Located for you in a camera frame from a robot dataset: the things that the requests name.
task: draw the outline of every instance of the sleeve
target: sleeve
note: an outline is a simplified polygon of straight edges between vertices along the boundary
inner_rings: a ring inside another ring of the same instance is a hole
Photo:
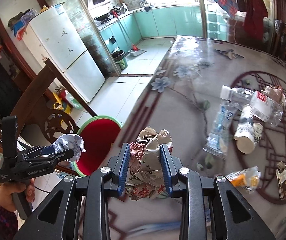
[[[14,212],[0,206],[0,235],[6,240],[12,240],[18,231],[18,219]]]

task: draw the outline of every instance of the blue gripper pad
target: blue gripper pad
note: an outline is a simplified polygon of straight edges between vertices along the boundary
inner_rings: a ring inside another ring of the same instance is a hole
[[[161,145],[160,162],[162,166],[165,189],[171,197],[173,193],[173,185],[178,183],[178,177],[172,157],[166,144]]]
[[[123,143],[112,176],[112,182],[118,185],[117,193],[119,196],[121,196],[124,191],[127,171],[129,168],[129,162],[130,162],[130,145],[128,143]]]

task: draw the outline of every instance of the dining table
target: dining table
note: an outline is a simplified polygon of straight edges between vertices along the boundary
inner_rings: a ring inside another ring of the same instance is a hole
[[[286,96],[286,62],[228,41],[177,36],[101,166],[119,154],[123,143],[136,142],[147,126],[156,132],[165,129],[172,138],[172,156],[201,176],[214,178],[257,166],[261,172],[258,188],[250,194],[241,187],[238,190],[276,239],[284,239],[286,199],[280,199],[275,170],[279,161],[286,163],[286,106],[277,127],[256,120],[264,129],[250,154],[241,153],[233,139],[241,114],[238,110],[229,130],[227,154],[217,157],[203,147],[220,109],[222,85],[252,91],[282,86]],[[181,199],[168,197],[136,201],[127,194],[109,199],[111,239],[179,239],[181,203]]]

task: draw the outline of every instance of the refrigerator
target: refrigerator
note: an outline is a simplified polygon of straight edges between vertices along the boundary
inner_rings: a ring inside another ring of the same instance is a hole
[[[33,18],[22,40],[40,64],[50,59],[70,85],[89,103],[105,81],[61,4]]]

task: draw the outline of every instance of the floor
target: floor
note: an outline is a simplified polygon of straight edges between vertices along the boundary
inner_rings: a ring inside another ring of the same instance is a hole
[[[137,47],[145,50],[143,54],[132,57],[126,56],[128,67],[122,74],[150,74],[153,75],[164,55],[171,46],[173,38],[156,38],[142,40]]]
[[[128,67],[122,71],[122,74],[151,74],[153,75],[162,58],[171,46],[170,41],[172,38],[157,38],[142,40],[138,47],[146,50],[147,52],[137,56],[127,56]],[[90,107],[98,115],[108,115],[116,118],[120,123],[124,124],[128,118],[132,108],[134,107],[137,99],[150,82],[152,77],[135,77],[135,76],[121,76],[108,78],[96,96],[90,103]],[[70,114],[78,127],[81,127],[87,120],[91,118],[88,112],[72,109]],[[38,127],[27,128],[23,134],[32,145],[49,145],[44,141],[44,137],[38,133]],[[51,191],[60,179],[55,173],[46,176],[38,177],[35,180],[35,186],[45,191]],[[48,194],[35,189],[35,201],[33,207],[36,208],[41,201]]]

